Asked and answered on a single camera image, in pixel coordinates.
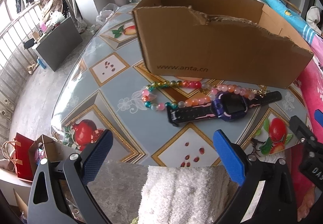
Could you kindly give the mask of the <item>brown cardboard box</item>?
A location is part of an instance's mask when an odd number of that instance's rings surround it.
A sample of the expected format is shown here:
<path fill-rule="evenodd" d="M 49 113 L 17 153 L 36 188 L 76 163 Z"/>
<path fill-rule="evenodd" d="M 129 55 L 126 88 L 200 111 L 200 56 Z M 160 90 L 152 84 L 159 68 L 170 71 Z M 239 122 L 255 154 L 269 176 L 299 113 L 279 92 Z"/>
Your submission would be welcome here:
<path fill-rule="evenodd" d="M 256 0 L 141 0 L 132 14 L 144 63 L 156 75 L 287 88 L 314 55 Z"/>

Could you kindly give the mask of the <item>metal balcony railing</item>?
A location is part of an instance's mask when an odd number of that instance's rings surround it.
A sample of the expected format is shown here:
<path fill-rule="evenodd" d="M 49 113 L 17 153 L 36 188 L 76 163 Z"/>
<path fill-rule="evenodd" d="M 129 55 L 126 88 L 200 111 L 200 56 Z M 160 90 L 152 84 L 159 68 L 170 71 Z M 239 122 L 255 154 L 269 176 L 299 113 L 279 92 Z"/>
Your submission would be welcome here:
<path fill-rule="evenodd" d="M 12 116 L 30 73 L 28 67 L 36 63 L 37 57 L 24 43 L 39 30 L 41 11 L 39 2 L 10 18 L 1 6 L 1 142 L 9 139 Z"/>

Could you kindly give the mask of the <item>blue cartoon pillow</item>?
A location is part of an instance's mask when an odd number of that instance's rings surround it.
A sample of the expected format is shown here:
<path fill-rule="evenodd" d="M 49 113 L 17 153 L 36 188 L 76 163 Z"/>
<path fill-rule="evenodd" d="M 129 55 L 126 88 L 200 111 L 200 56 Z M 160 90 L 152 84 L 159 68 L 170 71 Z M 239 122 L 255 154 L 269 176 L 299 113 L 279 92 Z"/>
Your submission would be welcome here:
<path fill-rule="evenodd" d="M 311 45 L 316 32 L 296 12 L 286 7 L 283 0 L 264 0 L 273 10 L 293 26 L 302 38 Z"/>

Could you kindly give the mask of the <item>fruit pattern tablecloth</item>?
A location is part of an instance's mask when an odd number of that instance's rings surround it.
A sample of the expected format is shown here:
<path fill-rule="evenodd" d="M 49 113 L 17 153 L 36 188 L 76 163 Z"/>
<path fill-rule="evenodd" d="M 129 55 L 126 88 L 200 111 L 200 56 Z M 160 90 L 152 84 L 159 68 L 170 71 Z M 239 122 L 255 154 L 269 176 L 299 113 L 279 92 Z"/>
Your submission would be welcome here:
<path fill-rule="evenodd" d="M 298 116 L 309 126 L 310 119 L 296 84 L 281 90 L 281 101 L 251 109 L 232 122 L 211 119 L 173 126 L 163 110 L 164 103 L 202 100 L 220 84 L 215 79 L 198 79 L 203 90 L 154 90 L 153 108 L 146 107 L 142 99 L 146 86 L 172 81 L 172 77 L 153 75 L 145 67 L 132 9 L 131 4 L 120 7 L 85 48 L 56 102 L 51 119 L 53 137 L 81 151 L 109 129 L 114 137 L 109 159 L 167 167 L 219 164 L 212 143 L 218 129 L 247 154 L 258 157 L 299 145 L 288 127 L 289 120 Z"/>

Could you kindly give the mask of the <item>red gift bag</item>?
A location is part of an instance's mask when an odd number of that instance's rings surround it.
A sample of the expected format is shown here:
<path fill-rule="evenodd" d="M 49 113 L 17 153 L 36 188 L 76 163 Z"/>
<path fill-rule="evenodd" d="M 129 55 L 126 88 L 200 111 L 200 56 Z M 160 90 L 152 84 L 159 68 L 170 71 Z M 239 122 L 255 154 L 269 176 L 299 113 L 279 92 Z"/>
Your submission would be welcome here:
<path fill-rule="evenodd" d="M 14 164 L 14 169 L 17 177 L 20 180 L 32 182 L 33 171 L 29 160 L 29 148 L 33 145 L 34 141 L 16 133 L 13 140 L 6 141 L 2 144 L 1 151 L 4 158 L 8 159 Z M 9 154 L 8 146 L 13 147 L 14 157 Z"/>

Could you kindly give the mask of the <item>brown paper bag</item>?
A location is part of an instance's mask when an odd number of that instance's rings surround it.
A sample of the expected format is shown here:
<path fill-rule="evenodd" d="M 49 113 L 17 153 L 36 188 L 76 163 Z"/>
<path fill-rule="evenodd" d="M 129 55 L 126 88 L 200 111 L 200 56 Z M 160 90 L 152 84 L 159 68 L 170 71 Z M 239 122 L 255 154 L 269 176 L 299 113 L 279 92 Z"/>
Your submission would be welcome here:
<path fill-rule="evenodd" d="M 31 165 L 31 171 L 33 175 L 35 175 L 41 159 L 47 158 L 50 162 L 62 161 L 75 152 L 75 149 L 62 145 L 53 138 L 42 134 L 29 147 L 27 154 Z"/>

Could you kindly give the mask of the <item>pink floral quilt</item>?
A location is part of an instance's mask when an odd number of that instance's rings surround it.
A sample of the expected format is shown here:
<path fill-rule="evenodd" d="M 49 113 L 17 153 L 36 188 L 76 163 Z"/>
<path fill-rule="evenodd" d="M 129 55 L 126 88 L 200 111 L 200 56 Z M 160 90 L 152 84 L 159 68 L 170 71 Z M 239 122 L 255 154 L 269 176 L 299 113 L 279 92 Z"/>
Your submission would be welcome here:
<path fill-rule="evenodd" d="M 322 8 L 311 6 L 304 20 L 316 32 L 309 45 L 314 57 L 295 80 L 295 84 L 302 92 L 314 134 L 322 141 L 322 127 L 314 119 L 315 110 L 322 110 Z M 298 221 L 307 217 L 315 203 L 315 186 L 298 169 L 302 155 L 302 145 L 291 148 L 290 169 L 296 193 Z"/>

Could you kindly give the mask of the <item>white fluffy towel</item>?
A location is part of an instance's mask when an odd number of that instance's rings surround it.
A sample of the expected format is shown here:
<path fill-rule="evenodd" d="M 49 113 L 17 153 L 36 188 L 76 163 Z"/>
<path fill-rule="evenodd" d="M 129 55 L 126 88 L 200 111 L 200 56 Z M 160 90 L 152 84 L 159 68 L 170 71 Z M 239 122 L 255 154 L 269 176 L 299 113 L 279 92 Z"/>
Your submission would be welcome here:
<path fill-rule="evenodd" d="M 214 223 L 238 186 L 225 168 L 150 166 L 138 223 Z"/>

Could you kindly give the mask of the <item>white plastic bag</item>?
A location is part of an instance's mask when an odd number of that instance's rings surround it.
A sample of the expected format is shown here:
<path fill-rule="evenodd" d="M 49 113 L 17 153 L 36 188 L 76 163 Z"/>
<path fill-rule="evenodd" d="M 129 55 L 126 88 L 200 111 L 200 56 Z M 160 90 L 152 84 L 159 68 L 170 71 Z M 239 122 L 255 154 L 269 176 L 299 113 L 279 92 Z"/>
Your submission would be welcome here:
<path fill-rule="evenodd" d="M 99 15 L 96 17 L 96 23 L 103 26 L 107 20 L 109 20 L 119 9 L 114 3 L 109 3 L 102 8 Z"/>

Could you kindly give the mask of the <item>black purple smart watch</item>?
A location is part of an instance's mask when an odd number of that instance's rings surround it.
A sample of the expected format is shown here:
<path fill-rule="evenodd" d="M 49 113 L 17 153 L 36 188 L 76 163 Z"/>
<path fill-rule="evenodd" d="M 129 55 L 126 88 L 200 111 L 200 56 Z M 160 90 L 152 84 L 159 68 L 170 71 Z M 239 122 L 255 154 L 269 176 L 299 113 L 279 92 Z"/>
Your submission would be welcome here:
<path fill-rule="evenodd" d="M 184 108 L 173 108 L 169 105 L 166 111 L 168 121 L 174 126 L 216 118 L 229 122 L 245 117 L 250 109 L 263 107 L 280 100 L 282 100 L 282 95 L 278 91 L 256 94 L 254 99 L 224 92 L 216 94 L 215 99 L 209 103 Z"/>

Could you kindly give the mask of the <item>wooden chair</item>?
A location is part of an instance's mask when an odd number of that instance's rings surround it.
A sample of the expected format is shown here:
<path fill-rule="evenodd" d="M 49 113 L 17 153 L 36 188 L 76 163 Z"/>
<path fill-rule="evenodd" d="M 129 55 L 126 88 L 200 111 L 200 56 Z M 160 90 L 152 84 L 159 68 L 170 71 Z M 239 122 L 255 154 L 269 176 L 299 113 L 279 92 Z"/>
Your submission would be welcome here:
<path fill-rule="evenodd" d="M 288 4 L 289 6 L 291 6 L 295 11 L 297 11 L 297 12 L 298 12 L 298 14 L 301 14 L 301 13 L 302 13 L 302 12 L 299 10 L 299 8 L 298 8 L 298 7 L 296 7 L 293 3 L 289 2 L 288 0 L 284 0 L 284 2 L 285 2 L 286 4 Z"/>

